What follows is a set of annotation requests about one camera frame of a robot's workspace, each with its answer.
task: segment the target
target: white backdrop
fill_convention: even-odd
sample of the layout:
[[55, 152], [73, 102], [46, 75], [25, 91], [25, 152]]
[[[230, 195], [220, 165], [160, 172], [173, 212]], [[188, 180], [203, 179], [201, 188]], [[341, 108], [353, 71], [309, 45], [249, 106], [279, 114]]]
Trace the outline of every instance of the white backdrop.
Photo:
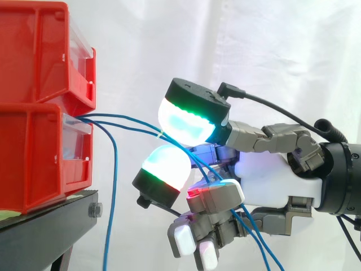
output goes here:
[[[259, 95], [313, 124], [325, 117], [349, 142], [361, 143], [361, 2], [261, 0], [67, 1], [97, 50], [97, 112], [120, 113], [158, 125], [159, 104], [173, 77], [212, 89], [222, 81]], [[292, 123], [248, 100], [231, 100], [231, 119], [262, 127]], [[174, 217], [136, 204], [131, 182], [162, 142], [110, 129], [120, 149], [118, 192], [108, 270], [196, 270], [193, 257], [173, 258], [166, 231]], [[95, 130], [92, 189], [104, 204], [98, 224], [74, 246], [70, 271], [101, 270], [111, 202], [113, 150]], [[192, 172], [188, 184], [200, 179]], [[174, 205], [187, 210], [184, 192]], [[334, 217], [291, 237], [264, 235], [286, 270], [360, 270]], [[358, 245], [359, 234], [352, 230]], [[220, 250], [218, 270], [265, 270], [251, 237]], [[277, 266], [269, 257], [272, 270]]]

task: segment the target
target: blue wire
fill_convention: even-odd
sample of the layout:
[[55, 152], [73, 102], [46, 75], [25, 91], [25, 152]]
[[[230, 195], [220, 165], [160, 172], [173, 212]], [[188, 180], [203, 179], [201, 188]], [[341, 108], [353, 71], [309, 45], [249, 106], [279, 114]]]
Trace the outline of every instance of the blue wire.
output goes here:
[[257, 239], [257, 237], [252, 233], [251, 229], [249, 227], [247, 227], [247, 225], [244, 223], [244, 221], [240, 218], [240, 216], [236, 213], [235, 210], [231, 210], [231, 212], [232, 212], [233, 216], [238, 220], [238, 222], [241, 223], [242, 227], [244, 227], [246, 229], [246, 231], [248, 231], [248, 233], [253, 237], [255, 242], [258, 244], [258, 247], [259, 247], [259, 250], [261, 250], [262, 257], [265, 262], [266, 268], [268, 271], [271, 271], [270, 265], [268, 264], [268, 261], [267, 261], [265, 251], [263, 250], [263, 247], [262, 247], [261, 243], [259, 242], [259, 240]]
[[[107, 121], [101, 121], [101, 120], [95, 120], [95, 121], [96, 121], [97, 123], [99, 123], [99, 124], [111, 125], [111, 126], [115, 126], [115, 127], [119, 127], [119, 128], [125, 129], [125, 130], [131, 130], [131, 131], [135, 131], [135, 132], [141, 132], [141, 133], [145, 133], [145, 134], [150, 134], [150, 135], [155, 136], [155, 137], [158, 136], [158, 134], [156, 134], [156, 133], [153, 133], [153, 132], [150, 132], [150, 131], [147, 131], [147, 130], [143, 130], [143, 129], [132, 128], [132, 127], [128, 127], [128, 126], [116, 124], [116, 123], [110, 123], [110, 122], [107, 122]], [[175, 141], [174, 139], [172, 139], [172, 138], [170, 138], [170, 137], [169, 137], [169, 138], [166, 138], [166, 137], [164, 137], [164, 136], [160, 136], [159, 138], [162, 139], [162, 140], [164, 140], [164, 141], [167, 141], [168, 143], [171, 143], [171, 144], [176, 143], [176, 144], [174, 144], [174, 145], [176, 145], [177, 147], [178, 147], [178, 145], [179, 145], [179, 143], [178, 143], [177, 141]], [[211, 166], [209, 166], [206, 162], [204, 162], [204, 161], [203, 161], [202, 159], [200, 159], [198, 156], [195, 156], [193, 153], [191, 153], [191, 154], [192, 154], [191, 159], [192, 159], [193, 161], [196, 162], [196, 160], [198, 160], [198, 162], [200, 162], [202, 165], [204, 165], [205, 167], [207, 167], [211, 172], [213, 172], [213, 174], [216, 175], [217, 178], [219, 178], [220, 180], [223, 179], [222, 176], [219, 175], [219, 173], [218, 173], [217, 171], [215, 171]]]
[[[114, 115], [114, 114], [104, 114], [104, 113], [94, 113], [94, 114], [88, 114], [88, 115], [83, 115], [83, 116], [79, 116], [78, 118], [79, 119], [83, 119], [84, 117], [92, 117], [92, 116], [103, 116], [103, 117], [118, 117], [118, 118], [121, 118], [121, 119], [127, 119], [127, 120], [130, 120], [130, 121], [134, 121], [136, 123], [139, 123], [139, 124], [142, 124], [142, 125], [145, 125], [159, 133], [161, 133], [161, 130], [149, 123], [146, 123], [144, 121], [140, 121], [140, 120], [137, 120], [137, 119], [134, 119], [132, 117], [128, 117], [128, 116], [124, 116], [124, 115]], [[136, 131], [136, 132], [142, 132], [142, 133], [147, 133], [147, 134], [151, 134], [153, 136], [158, 136], [156, 133], [152, 133], [150, 131], [146, 131], [146, 130], [143, 130], [143, 129], [137, 129], [137, 128], [130, 128], [130, 127], [127, 127], [127, 126], [123, 126], [123, 125], [120, 125], [120, 124], [115, 124], [115, 123], [108, 123], [106, 121], [98, 121], [99, 123], [102, 123], [102, 124], [106, 124], [106, 125], [112, 125], [112, 126], [116, 126], [116, 127], [119, 127], [119, 128], [123, 128], [123, 129], [126, 129], [126, 130], [133, 130], [133, 131]], [[188, 149], [184, 148], [182, 145], [180, 145], [177, 141], [175, 141], [174, 139], [172, 139], [172, 137], [170, 137], [169, 135], [167, 135], [166, 133], [163, 133], [164, 137], [163, 136], [160, 136], [161, 139], [169, 142], [169, 143], [172, 143], [174, 145], [176, 145], [177, 147], [179, 147], [181, 150], [183, 150], [195, 163], [196, 165], [198, 166], [199, 170], [201, 171], [202, 175], [204, 176], [205, 180], [209, 183], [209, 179], [207, 177], [207, 175], [205, 174], [205, 172], [203, 171], [201, 164], [203, 164], [206, 168], [208, 168], [214, 175], [216, 175], [220, 180], [222, 180], [222, 176], [219, 175], [218, 172], [216, 172], [210, 165], [208, 165], [206, 162], [202, 161], [199, 157], [195, 156], [193, 153], [191, 153]], [[252, 226], [254, 227], [254, 230], [256, 231], [259, 239], [261, 240], [262, 244], [264, 245], [264, 247], [266, 248], [267, 252], [271, 255], [271, 257], [275, 260], [275, 262], [278, 264], [278, 266], [280, 267], [280, 269], [282, 271], [284, 271], [282, 265], [280, 264], [280, 262], [278, 261], [278, 259], [275, 257], [275, 255], [272, 253], [272, 251], [269, 249], [269, 247], [267, 246], [266, 242], [263, 240], [258, 228], [257, 228], [257, 225], [256, 223], [254, 222], [252, 216], [250, 215], [250, 213], [248, 212], [248, 210], [246, 209], [245, 205], [241, 205], [242, 209], [245, 211], [248, 219], [250, 220]], [[252, 231], [244, 224], [244, 222], [242, 221], [242, 219], [237, 215], [237, 213], [234, 211], [234, 210], [231, 210], [232, 213], [234, 214], [234, 216], [236, 217], [237, 220], [240, 221], [240, 223], [243, 225], [243, 227], [245, 227], [245, 229], [248, 231], [248, 233], [254, 238], [254, 240], [257, 242], [260, 250], [261, 250], [261, 253], [262, 253], [262, 256], [263, 256], [263, 259], [265, 261], [265, 264], [266, 264], [266, 267], [267, 267], [267, 270], [269, 270], [269, 265], [268, 265], [268, 262], [267, 262], [267, 258], [265, 257], [265, 252], [259, 242], [259, 240], [257, 239], [257, 237], [252, 233]]]
[[266, 244], [265, 240], [263, 240], [263, 237], [261, 235], [261, 233], [259, 232], [256, 223], [254, 222], [254, 220], [252, 219], [252, 216], [250, 215], [250, 213], [248, 212], [246, 206], [242, 203], [241, 204], [241, 208], [243, 209], [243, 211], [246, 213], [246, 216], [248, 217], [250, 223], [252, 224], [252, 227], [254, 229], [254, 231], [257, 233], [257, 236], [259, 237], [259, 240], [261, 241], [261, 243], [263, 244], [263, 246], [265, 247], [265, 249], [267, 250], [267, 252], [271, 255], [271, 257], [273, 258], [273, 260], [277, 263], [278, 267], [284, 271], [283, 266], [281, 265], [281, 263], [279, 262], [279, 260], [277, 259], [277, 257], [273, 254], [273, 252], [270, 250], [270, 248], [268, 247], [268, 245]]
[[[153, 130], [162, 133], [162, 131], [155, 127], [152, 124], [146, 123], [144, 121], [135, 119], [133, 117], [128, 117], [128, 116], [124, 116], [124, 115], [117, 115], [117, 114], [106, 114], [106, 113], [92, 113], [92, 114], [87, 114], [87, 115], [82, 115], [82, 116], [78, 116], [78, 119], [83, 119], [85, 117], [117, 117], [119, 119], [126, 119], [126, 120], [130, 120], [133, 121], [135, 123], [139, 123], [142, 124], [144, 126], [147, 126], [149, 128], [152, 128]], [[191, 153], [189, 150], [187, 150], [186, 148], [184, 148], [182, 145], [180, 145], [177, 141], [175, 141], [174, 139], [172, 139], [172, 137], [170, 137], [169, 135], [167, 135], [166, 133], [163, 132], [163, 135], [165, 137], [167, 137], [169, 140], [171, 140], [171, 143], [176, 145], [177, 147], [179, 147], [181, 150], [183, 150], [197, 165], [197, 167], [199, 168], [200, 172], [202, 173], [203, 177], [205, 178], [207, 183], [210, 183], [207, 174], [205, 174], [204, 170], [202, 169], [202, 166], [199, 164], [197, 156], [195, 156], [193, 153]]]
[[114, 174], [113, 174], [113, 191], [112, 191], [112, 203], [111, 203], [111, 213], [109, 215], [109, 222], [108, 222], [108, 228], [107, 228], [107, 236], [105, 238], [105, 246], [104, 246], [104, 257], [103, 257], [103, 271], [107, 271], [107, 265], [108, 265], [108, 253], [109, 253], [109, 244], [110, 244], [110, 238], [111, 238], [111, 231], [112, 231], [112, 225], [113, 225], [113, 217], [114, 217], [114, 210], [115, 210], [115, 198], [117, 193], [117, 176], [118, 176], [118, 148], [117, 143], [115, 142], [113, 136], [111, 133], [104, 127], [102, 127], [100, 124], [98, 124], [95, 121], [89, 120], [89, 119], [82, 119], [86, 120], [89, 123], [93, 123], [94, 125], [98, 126], [107, 136], [110, 138], [113, 144], [114, 148]]

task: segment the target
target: robotic hand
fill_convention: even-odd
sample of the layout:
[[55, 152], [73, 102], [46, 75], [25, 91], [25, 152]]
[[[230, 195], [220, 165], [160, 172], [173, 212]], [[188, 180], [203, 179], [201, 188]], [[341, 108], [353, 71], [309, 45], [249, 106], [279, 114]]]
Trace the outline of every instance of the robotic hand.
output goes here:
[[[228, 97], [263, 103], [299, 124], [257, 129], [231, 121]], [[188, 148], [190, 152], [218, 165], [215, 169], [224, 179], [211, 173], [210, 183], [202, 179], [190, 187], [190, 211], [168, 230], [173, 255], [194, 254], [198, 270], [215, 269], [219, 249], [247, 235], [231, 212], [241, 203], [259, 207], [251, 213], [252, 219], [269, 234], [291, 235], [292, 217], [311, 217], [311, 207], [336, 216], [356, 215], [356, 220], [361, 215], [361, 145], [347, 144], [327, 120], [313, 127], [234, 86], [222, 83], [214, 92], [176, 78], [162, 102], [159, 120], [168, 135], [195, 146]], [[309, 130], [329, 143], [317, 143]], [[199, 145], [204, 141], [209, 144]], [[253, 229], [244, 213], [239, 216]]]

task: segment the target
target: stacked red bins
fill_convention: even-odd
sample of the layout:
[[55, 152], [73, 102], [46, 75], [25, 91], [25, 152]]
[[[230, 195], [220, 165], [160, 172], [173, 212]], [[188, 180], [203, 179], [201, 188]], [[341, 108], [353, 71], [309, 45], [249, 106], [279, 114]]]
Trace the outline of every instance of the stacked red bins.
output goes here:
[[95, 51], [61, 2], [0, 1], [0, 210], [91, 185]]

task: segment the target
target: green led light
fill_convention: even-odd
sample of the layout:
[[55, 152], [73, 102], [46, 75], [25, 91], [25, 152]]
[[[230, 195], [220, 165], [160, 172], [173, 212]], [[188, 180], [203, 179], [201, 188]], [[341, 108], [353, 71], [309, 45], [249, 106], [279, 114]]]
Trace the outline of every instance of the green led light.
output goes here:
[[213, 133], [215, 125], [163, 99], [158, 120], [169, 136], [189, 146], [203, 144]]
[[164, 145], [150, 154], [142, 168], [180, 191], [191, 173], [191, 161], [181, 149]]

